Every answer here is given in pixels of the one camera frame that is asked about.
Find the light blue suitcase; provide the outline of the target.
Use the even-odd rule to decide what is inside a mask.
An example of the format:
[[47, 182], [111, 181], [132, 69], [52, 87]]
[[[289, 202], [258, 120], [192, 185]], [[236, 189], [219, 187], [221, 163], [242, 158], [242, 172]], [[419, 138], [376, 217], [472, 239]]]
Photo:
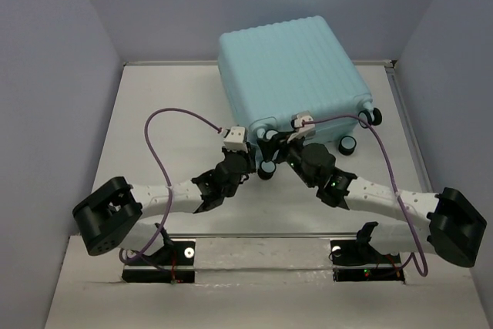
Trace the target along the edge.
[[349, 156], [356, 126], [379, 126], [382, 113], [336, 35], [320, 15], [226, 32], [220, 78], [236, 123], [255, 146], [293, 131], [297, 115], [316, 122], [309, 143], [336, 142]]

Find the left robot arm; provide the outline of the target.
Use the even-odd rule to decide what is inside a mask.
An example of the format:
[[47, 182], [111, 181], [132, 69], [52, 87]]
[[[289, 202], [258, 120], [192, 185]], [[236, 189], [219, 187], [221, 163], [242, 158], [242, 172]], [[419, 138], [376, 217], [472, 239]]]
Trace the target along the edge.
[[88, 255], [123, 248], [143, 250], [155, 264], [166, 261], [170, 244], [163, 240], [164, 228], [143, 220], [170, 213], [205, 213], [221, 206], [256, 171], [256, 150], [246, 147], [245, 151], [222, 148], [224, 159], [213, 169], [171, 186], [132, 185], [123, 176], [105, 182], [72, 210]]

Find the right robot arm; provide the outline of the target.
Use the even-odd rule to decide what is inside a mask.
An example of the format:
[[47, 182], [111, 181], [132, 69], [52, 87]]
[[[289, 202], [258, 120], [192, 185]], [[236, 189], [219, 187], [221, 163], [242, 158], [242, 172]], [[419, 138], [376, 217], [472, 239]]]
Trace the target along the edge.
[[371, 182], [337, 168], [325, 145], [294, 139], [290, 133], [276, 133], [258, 144], [266, 161], [287, 163], [307, 187], [316, 190], [322, 203], [403, 222], [402, 228], [365, 223], [354, 243], [361, 260], [372, 261], [390, 252], [423, 252], [455, 266], [475, 265], [487, 221], [459, 190], [446, 187], [440, 193], [419, 193]]

